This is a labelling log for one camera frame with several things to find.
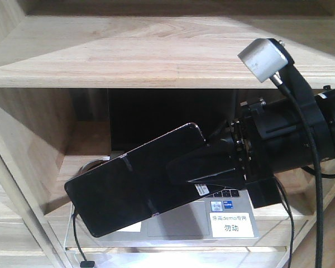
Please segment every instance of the screw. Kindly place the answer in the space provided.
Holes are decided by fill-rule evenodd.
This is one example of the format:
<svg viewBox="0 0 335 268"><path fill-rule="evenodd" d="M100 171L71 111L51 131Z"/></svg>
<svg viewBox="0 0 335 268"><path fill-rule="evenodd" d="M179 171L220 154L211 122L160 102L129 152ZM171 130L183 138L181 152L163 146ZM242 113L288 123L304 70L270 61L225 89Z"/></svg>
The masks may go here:
<svg viewBox="0 0 335 268"><path fill-rule="evenodd" d="M282 45L282 47L285 46L285 43L284 43L282 40L279 40L278 43L279 43L280 45Z"/></svg>

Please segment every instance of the black smartphone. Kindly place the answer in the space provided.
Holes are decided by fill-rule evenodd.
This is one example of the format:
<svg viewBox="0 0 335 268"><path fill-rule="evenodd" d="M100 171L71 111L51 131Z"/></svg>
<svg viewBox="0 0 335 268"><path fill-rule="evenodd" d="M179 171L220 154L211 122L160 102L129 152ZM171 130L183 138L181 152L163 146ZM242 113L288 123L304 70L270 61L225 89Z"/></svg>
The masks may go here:
<svg viewBox="0 0 335 268"><path fill-rule="evenodd" d="M188 123L65 183L90 234L100 237L218 192L221 186L174 185L166 166L205 145Z"/></svg>

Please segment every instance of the laptop touchpad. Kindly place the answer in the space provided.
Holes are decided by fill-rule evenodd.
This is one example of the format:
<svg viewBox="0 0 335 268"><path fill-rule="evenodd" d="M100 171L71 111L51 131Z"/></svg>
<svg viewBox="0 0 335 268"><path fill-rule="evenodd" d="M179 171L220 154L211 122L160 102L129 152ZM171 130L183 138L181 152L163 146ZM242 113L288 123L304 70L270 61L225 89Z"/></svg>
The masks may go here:
<svg viewBox="0 0 335 268"><path fill-rule="evenodd" d="M148 220L148 236L209 235L204 201L195 201Z"/></svg>

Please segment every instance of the intel sticker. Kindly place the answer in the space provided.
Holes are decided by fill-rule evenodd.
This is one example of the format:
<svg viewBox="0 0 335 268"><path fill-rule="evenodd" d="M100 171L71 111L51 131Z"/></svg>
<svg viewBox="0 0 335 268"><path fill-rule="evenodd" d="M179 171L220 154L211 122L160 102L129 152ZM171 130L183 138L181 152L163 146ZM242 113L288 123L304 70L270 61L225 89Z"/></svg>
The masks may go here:
<svg viewBox="0 0 335 268"><path fill-rule="evenodd" d="M223 201L224 208L233 208L232 201Z"/></svg>

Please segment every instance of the white sign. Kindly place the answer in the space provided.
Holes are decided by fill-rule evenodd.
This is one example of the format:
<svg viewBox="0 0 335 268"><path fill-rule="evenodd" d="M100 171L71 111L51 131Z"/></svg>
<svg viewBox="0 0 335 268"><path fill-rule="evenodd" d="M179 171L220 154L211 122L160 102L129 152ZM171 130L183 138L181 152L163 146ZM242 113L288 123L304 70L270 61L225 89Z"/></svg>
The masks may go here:
<svg viewBox="0 0 335 268"><path fill-rule="evenodd" d="M137 222L125 228L122 228L117 232L140 232L140 230L141 230L141 222Z"/></svg>
<svg viewBox="0 0 335 268"><path fill-rule="evenodd" d="M210 193L206 184L195 184L195 187L200 196Z"/></svg>
<svg viewBox="0 0 335 268"><path fill-rule="evenodd" d="M249 213L210 213L213 237L254 237Z"/></svg>

